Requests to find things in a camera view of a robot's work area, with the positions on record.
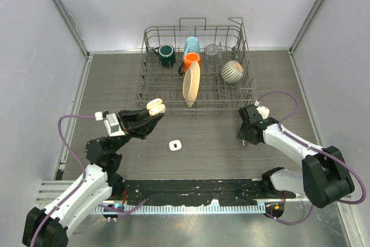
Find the beige small earbud case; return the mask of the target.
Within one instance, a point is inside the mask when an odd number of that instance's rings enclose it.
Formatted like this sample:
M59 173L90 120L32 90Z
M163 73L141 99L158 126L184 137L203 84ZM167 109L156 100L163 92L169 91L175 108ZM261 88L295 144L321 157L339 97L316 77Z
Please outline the beige small earbud case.
M156 98L147 103L146 109L150 116L155 116L159 113L165 113L166 106L163 104L163 100L161 98Z

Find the white earbud charging case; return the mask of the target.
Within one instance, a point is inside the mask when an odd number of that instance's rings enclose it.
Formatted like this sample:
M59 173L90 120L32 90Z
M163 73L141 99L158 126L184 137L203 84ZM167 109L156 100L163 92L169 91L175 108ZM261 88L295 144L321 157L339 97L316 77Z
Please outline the white earbud charging case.
M180 140L173 140L169 142L168 146L170 151L175 152L182 148L182 143Z

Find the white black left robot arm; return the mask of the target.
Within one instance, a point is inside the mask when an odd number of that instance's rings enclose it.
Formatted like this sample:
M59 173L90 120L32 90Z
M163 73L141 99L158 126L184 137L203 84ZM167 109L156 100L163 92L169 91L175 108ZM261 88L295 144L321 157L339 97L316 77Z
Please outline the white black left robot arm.
M132 138L144 140L163 118L165 105L155 99L142 110L96 112L107 136L87 142L89 161L82 174L43 209L32 208L26 217L22 243L25 246L67 246L76 227L104 200L122 196L124 179L117 173L122 156L117 154Z

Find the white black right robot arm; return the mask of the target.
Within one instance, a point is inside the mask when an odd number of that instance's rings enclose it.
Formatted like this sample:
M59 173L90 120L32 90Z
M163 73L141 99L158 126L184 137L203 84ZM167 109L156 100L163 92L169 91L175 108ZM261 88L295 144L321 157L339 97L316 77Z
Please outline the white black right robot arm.
M239 108L238 113L242 119L239 139L271 146L301 167L300 171L284 168L272 171L261 183L263 195L273 198L281 191L290 191L305 195L314 206L324 208L354 192L353 180L338 148L324 148L291 133L270 117L264 106L251 104Z

